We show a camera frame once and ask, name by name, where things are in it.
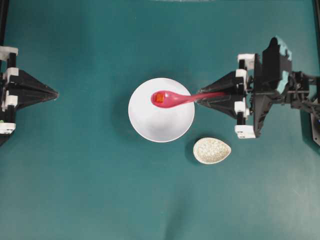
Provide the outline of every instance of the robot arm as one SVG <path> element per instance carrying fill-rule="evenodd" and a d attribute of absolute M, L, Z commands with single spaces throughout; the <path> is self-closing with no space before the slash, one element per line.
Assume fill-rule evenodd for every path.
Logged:
<path fill-rule="evenodd" d="M 18 49 L 0 46 L 0 60 L 7 63 L 0 83 L 0 146 L 16 129 L 16 111 L 56 99 L 58 93 L 16 67 Z"/>
<path fill-rule="evenodd" d="M 200 93 L 222 91 L 227 96 L 201 99 L 199 104 L 221 111 L 237 120 L 234 128 L 240 139 L 258 138 L 264 120 L 273 104 L 290 104 L 304 110 L 318 120 L 320 104 L 309 99 L 309 85 L 317 85 L 320 78 L 292 71 L 292 53 L 279 38 L 273 37 L 262 53 L 263 62 L 256 54 L 239 54 L 238 69 L 202 88 Z M 254 76 L 248 76 L 253 70 Z M 247 96 L 251 94 L 248 107 Z M 253 125 L 246 120 L 253 115 Z"/>

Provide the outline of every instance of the red spoon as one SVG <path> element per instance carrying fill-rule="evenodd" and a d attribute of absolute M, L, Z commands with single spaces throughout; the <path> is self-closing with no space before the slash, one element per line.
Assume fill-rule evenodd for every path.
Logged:
<path fill-rule="evenodd" d="M 152 104 L 159 108 L 172 108 L 180 104 L 186 104 L 194 102 L 198 99 L 214 98 L 225 96 L 226 94 L 222 91 L 199 93 L 191 96 L 180 95 L 172 91 L 161 90 L 157 91 L 151 96 Z"/>

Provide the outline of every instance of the speckled dish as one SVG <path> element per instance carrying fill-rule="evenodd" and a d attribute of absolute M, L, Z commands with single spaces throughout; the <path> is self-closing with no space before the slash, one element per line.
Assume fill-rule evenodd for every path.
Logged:
<path fill-rule="evenodd" d="M 231 153 L 231 147 L 223 141 L 204 137 L 198 140 L 193 147 L 194 157 L 202 164 L 217 164 Z"/>

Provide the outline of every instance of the spoon handle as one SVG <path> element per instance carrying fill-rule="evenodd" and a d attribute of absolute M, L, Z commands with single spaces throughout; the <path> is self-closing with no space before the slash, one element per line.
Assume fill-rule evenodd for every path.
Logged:
<path fill-rule="evenodd" d="M 195 95 L 188 96 L 188 102 L 194 102 L 198 99 L 208 99 L 208 98 L 215 98 L 220 96 L 225 96 L 226 93 L 223 91 L 217 91 L 217 92 L 208 92 L 208 93 L 199 93 Z"/>

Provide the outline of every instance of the teal tabletop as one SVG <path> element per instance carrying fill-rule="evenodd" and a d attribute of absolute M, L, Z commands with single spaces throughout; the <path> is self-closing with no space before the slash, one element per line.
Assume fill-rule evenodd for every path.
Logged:
<path fill-rule="evenodd" d="M 196 105 L 181 138 L 155 143 L 128 118 L 141 83 L 195 93 L 273 36 L 319 75 L 313 1 L 12 0 L 6 46 L 59 98 L 17 112 L 0 148 L 1 240 L 318 240 L 320 151 L 308 115 L 275 105 L 258 139 Z M 194 158 L 201 137 L 231 146 Z"/>

